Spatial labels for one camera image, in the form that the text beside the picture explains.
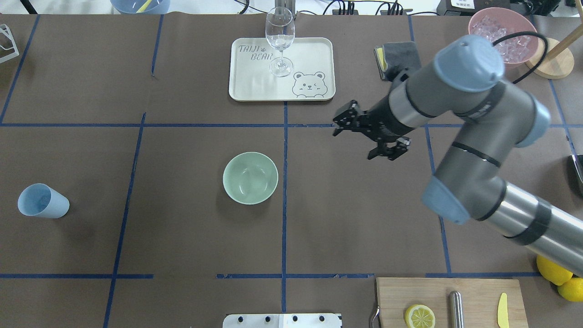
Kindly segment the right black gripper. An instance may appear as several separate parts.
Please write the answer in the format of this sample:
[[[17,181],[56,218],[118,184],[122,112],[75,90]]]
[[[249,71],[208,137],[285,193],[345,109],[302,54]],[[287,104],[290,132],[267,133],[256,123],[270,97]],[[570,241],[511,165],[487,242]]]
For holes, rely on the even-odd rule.
[[[381,99],[369,110],[364,110],[358,101],[350,100],[337,110],[332,120],[335,124],[332,134],[334,137],[343,131],[351,131],[362,133],[377,142],[377,147],[368,153],[368,160],[386,157],[392,161],[405,154],[410,148],[410,138],[401,137],[410,133],[413,128],[396,118],[388,98]],[[394,142],[396,144],[393,147],[387,147],[387,143]]]

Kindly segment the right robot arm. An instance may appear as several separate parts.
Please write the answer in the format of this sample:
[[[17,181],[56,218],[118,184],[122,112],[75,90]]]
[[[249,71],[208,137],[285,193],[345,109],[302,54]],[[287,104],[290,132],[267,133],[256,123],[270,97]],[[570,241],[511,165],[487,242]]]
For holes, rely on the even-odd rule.
[[[367,158],[394,160],[408,151],[410,131],[453,112],[464,125],[431,177],[423,204],[459,225],[483,221],[581,277],[581,220],[498,176],[513,148],[528,147],[550,126],[548,109],[504,73],[492,43],[462,36],[428,65],[402,69],[369,110],[356,100],[342,106],[333,118],[334,135],[362,133],[377,144]]]

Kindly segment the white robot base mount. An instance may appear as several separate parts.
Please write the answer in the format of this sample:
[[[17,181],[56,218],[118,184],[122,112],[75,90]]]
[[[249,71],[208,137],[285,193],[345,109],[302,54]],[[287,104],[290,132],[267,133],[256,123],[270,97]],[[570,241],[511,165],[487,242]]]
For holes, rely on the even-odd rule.
[[[223,328],[342,328],[342,316],[335,313],[231,314]]]

